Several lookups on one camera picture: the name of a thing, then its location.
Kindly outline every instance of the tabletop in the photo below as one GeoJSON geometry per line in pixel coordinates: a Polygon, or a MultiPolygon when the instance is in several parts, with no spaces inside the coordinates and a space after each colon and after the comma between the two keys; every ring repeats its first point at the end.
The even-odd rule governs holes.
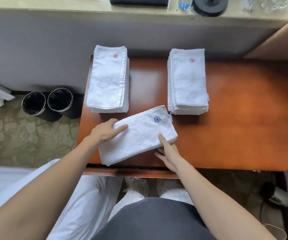
{"type": "MultiPolygon", "coordinates": [[[[172,116],[181,156],[195,168],[288,171],[288,62],[206,62],[206,86],[207,113],[172,116]]],[[[128,113],[117,114],[92,113],[84,104],[78,144],[110,118],[167,107],[167,59],[130,58],[129,100],[128,113]]],[[[89,166],[166,169],[154,150],[108,168],[97,151],[89,166]]]]}

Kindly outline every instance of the black trash can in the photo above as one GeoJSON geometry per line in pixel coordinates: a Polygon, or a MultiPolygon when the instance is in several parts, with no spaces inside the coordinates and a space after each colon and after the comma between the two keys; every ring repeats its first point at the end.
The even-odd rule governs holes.
{"type": "Polygon", "coordinates": [[[77,119],[82,115],[83,100],[66,88],[58,88],[51,92],[47,104],[52,110],[70,119],[77,119]]]}
{"type": "Polygon", "coordinates": [[[62,114],[49,108],[46,97],[46,93],[30,92],[22,100],[23,111],[26,114],[36,116],[49,122],[58,121],[62,117],[62,114]]]}

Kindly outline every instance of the forearm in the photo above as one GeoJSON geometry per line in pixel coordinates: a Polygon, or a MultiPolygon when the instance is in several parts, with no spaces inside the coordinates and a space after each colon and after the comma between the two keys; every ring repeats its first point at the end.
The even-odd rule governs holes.
{"type": "Polygon", "coordinates": [[[178,177],[205,225],[218,240],[276,240],[247,210],[183,161],[178,177]]]}
{"type": "Polygon", "coordinates": [[[99,141],[86,137],[0,207],[0,239],[46,239],[99,141]]]}

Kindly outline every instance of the blue embroidered logo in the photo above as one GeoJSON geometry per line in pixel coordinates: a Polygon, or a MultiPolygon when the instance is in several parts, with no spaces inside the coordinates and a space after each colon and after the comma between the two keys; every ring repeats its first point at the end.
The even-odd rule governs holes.
{"type": "Polygon", "coordinates": [[[161,120],[161,117],[159,117],[159,116],[156,116],[156,117],[154,118],[155,123],[159,123],[160,120],[161,120]]]}

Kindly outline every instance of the towel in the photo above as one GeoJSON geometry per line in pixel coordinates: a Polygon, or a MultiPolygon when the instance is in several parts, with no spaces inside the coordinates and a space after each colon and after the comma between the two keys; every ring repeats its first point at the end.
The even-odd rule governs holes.
{"type": "Polygon", "coordinates": [[[171,115],[164,105],[116,122],[113,128],[127,124],[126,131],[98,147],[102,164],[112,165],[136,154],[158,148],[161,145],[158,134],[168,142],[175,141],[177,133],[173,127],[171,115]]]}
{"type": "Polygon", "coordinates": [[[127,49],[97,45],[94,50],[86,106],[93,113],[128,111],[129,60],[127,49]]]}
{"type": "Polygon", "coordinates": [[[204,49],[172,49],[168,68],[168,109],[173,114],[208,111],[204,49]]]}

